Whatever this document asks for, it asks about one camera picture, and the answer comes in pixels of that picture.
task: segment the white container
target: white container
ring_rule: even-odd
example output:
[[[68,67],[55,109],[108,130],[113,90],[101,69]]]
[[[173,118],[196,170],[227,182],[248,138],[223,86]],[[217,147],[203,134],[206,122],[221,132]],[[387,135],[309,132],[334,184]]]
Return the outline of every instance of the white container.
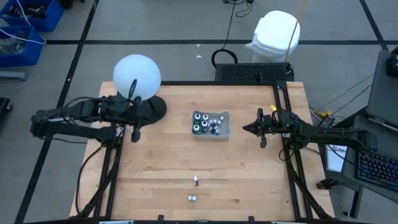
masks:
[[[284,62],[296,21],[294,16],[282,11],[272,11],[261,18],[252,42],[246,44],[246,48],[254,52],[252,63]],[[300,24],[297,24],[289,54],[296,48],[299,38]]]

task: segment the keyboard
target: keyboard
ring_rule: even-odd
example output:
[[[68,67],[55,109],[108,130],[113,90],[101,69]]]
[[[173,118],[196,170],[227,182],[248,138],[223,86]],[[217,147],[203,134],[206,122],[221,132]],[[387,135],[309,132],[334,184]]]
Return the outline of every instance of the keyboard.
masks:
[[[357,154],[356,178],[398,192],[398,160],[379,154]]]

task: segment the wooden table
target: wooden table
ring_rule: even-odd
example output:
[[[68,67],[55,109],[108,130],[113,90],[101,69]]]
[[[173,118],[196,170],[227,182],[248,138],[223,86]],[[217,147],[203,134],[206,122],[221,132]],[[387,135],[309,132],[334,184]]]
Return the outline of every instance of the wooden table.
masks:
[[[303,83],[288,83],[292,111],[311,123]],[[104,82],[100,95],[115,95],[112,82]],[[242,129],[256,119],[258,108],[272,113],[271,86],[161,86],[158,94],[167,102],[167,115],[141,129],[141,140],[130,141],[126,128],[113,203],[112,219],[156,220],[294,220],[285,162],[278,158],[280,135],[267,135],[268,145]],[[196,140],[192,136],[193,110],[229,111],[231,133],[226,141]],[[100,127],[107,124],[95,123]],[[85,159],[100,144],[89,140]],[[318,150],[315,144],[308,145]],[[98,188],[105,150],[86,165],[80,185],[82,208]],[[329,192],[318,190],[325,178],[320,156],[301,150],[309,191],[334,217]],[[193,186],[193,176],[199,186]],[[301,214],[302,194],[297,188]],[[189,195],[198,197],[188,201]],[[108,193],[104,193],[104,204]],[[75,215],[72,206],[71,215]]]

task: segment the blue storage box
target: blue storage box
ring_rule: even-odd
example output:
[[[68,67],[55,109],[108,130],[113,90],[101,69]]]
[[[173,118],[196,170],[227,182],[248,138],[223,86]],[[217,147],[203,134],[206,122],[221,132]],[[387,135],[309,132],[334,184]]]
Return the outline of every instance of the blue storage box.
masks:
[[[44,40],[32,26],[0,27],[4,32],[21,37],[22,34],[28,35],[28,40],[42,43]],[[11,38],[0,32],[0,39]],[[0,54],[0,67],[35,65],[39,60],[43,45],[33,42],[25,42],[25,47],[20,54]]]
[[[28,17],[28,21],[32,24],[32,26],[35,27],[35,30],[37,31],[54,31],[63,14],[63,9],[61,8],[58,0],[19,0],[19,2],[22,7],[27,4],[47,6],[47,10],[45,11],[45,19]],[[16,0],[8,0],[0,12],[0,18],[4,19],[10,26],[28,25],[23,17],[7,16],[11,6],[16,6],[20,9]]]

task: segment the computer monitor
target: computer monitor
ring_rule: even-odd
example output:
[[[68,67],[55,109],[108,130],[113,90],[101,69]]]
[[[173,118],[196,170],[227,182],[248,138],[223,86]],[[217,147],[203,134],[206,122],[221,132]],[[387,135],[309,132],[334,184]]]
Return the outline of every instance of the computer monitor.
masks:
[[[366,112],[374,119],[398,128],[398,78],[387,75],[387,60],[392,53],[382,50],[374,71]]]

